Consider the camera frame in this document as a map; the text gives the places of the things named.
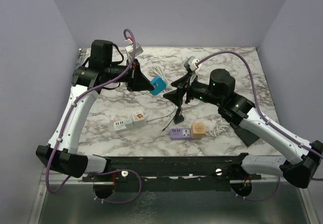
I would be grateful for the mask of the blue charger plug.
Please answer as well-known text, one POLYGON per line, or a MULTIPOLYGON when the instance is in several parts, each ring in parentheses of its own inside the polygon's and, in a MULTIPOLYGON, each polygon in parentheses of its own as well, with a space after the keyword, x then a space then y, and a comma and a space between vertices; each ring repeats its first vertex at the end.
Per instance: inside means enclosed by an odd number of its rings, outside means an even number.
POLYGON ((150 84, 153 86, 153 89, 150 90, 150 94, 156 96, 166 89, 166 83, 160 76, 156 76, 150 81, 150 84))

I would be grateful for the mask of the white cube socket adapter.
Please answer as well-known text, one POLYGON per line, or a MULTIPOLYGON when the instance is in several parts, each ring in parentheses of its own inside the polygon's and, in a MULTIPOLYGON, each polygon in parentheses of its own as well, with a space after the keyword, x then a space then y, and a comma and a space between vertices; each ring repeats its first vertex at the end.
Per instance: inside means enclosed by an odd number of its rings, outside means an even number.
POLYGON ((146 125, 146 118, 142 110, 133 111, 132 120, 135 128, 142 128, 146 125))

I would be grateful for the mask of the purple power strip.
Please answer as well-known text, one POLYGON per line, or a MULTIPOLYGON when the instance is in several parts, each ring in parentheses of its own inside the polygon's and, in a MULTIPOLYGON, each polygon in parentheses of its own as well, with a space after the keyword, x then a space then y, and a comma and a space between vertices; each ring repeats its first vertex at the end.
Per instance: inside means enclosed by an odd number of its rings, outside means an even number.
POLYGON ((189 140, 191 137, 190 128, 172 128, 170 129, 171 140, 189 140))

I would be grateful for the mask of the beige cube socket adapter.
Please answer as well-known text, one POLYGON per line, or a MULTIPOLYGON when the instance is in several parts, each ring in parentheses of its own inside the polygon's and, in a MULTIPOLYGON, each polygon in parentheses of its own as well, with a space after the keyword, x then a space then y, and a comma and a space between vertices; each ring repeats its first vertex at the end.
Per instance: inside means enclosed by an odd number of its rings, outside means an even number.
POLYGON ((190 129, 192 139, 202 139, 205 136, 205 124, 193 123, 190 129))

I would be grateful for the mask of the white power strip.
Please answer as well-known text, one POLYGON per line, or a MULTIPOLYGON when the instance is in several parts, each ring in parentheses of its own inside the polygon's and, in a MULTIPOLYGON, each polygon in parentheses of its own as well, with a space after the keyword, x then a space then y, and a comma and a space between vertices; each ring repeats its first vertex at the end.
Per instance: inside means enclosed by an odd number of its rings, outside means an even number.
POLYGON ((120 132, 133 129, 134 124, 132 119, 124 119, 124 120, 114 122, 113 127, 116 133, 120 133, 120 132))

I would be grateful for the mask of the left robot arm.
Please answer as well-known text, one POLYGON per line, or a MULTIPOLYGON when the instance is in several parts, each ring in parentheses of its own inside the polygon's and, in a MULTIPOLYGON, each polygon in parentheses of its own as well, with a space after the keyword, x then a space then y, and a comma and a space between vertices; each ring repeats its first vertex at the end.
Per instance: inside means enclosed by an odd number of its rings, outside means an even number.
POLYGON ((60 123, 48 143, 39 145, 36 150, 36 156, 50 170, 76 178, 84 173, 94 173, 101 181, 110 178, 112 169, 106 165, 104 157, 80 155, 77 151, 88 113, 104 84, 123 82, 129 91, 153 90, 136 59, 143 52, 141 45, 133 44, 130 38, 126 41, 129 43, 125 48, 126 65, 112 59, 116 44, 95 40, 90 56, 74 71, 69 100, 60 123))

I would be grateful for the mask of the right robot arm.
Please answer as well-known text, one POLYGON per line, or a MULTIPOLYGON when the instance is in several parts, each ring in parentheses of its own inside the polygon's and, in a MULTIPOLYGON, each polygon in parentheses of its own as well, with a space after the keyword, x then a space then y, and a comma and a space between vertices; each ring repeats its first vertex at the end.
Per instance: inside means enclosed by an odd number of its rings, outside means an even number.
POLYGON ((255 103, 235 92, 235 79, 227 70, 213 70, 208 84, 199 82, 189 72, 171 85, 175 90, 163 97, 177 107, 192 99, 216 105, 221 117, 239 131, 241 140, 250 137, 253 143, 262 139, 281 153, 280 156, 246 155, 242 162, 232 166, 235 178, 266 174, 283 177, 298 188, 308 187, 321 161, 322 143, 302 139, 258 111, 255 103))

